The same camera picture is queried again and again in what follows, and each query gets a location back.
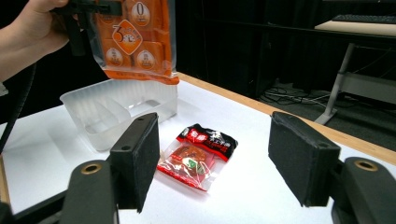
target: black cable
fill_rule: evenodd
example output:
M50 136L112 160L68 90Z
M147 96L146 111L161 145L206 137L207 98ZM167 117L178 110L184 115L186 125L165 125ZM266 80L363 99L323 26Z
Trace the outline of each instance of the black cable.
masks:
M6 145L9 135L11 134L11 131L14 128L15 122L17 121L18 117L20 116L23 105L24 105L26 98L29 94L29 91L32 87L33 79L35 78L36 63L30 65L30 68L31 68L32 72L31 72L30 76L28 77L27 83L25 85L25 89L21 91L21 94L17 99L15 108L11 114L11 118L9 119L9 122L7 123L7 126L4 129L3 134L1 135L0 154L3 152L4 146Z

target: dark floor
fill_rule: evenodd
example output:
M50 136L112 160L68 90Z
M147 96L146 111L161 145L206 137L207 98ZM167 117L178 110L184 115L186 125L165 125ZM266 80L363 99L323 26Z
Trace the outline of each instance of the dark floor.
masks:
M329 94L327 91L306 93L292 88L290 84L276 83L260 100L314 121L324 112ZM334 108L337 113L326 126L396 151L396 105L342 92Z

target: orange plastic bag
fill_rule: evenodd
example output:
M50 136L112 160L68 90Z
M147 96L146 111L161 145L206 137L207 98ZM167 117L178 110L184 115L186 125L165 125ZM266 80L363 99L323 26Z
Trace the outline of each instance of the orange plastic bag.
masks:
M174 0L113 0L122 15L94 14L94 59L109 78L179 82Z

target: red snack package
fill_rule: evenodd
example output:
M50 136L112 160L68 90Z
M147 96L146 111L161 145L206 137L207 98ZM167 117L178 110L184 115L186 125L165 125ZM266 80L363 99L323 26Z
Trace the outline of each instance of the red snack package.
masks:
M199 124L186 128L165 150L157 169L192 188L207 191L238 142Z

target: translucent plastic container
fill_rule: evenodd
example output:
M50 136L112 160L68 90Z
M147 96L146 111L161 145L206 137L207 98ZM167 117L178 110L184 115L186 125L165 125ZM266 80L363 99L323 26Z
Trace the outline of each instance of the translucent plastic container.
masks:
M156 112L159 122L177 112L177 86L110 79L61 96L78 130L94 149L111 149L134 119Z

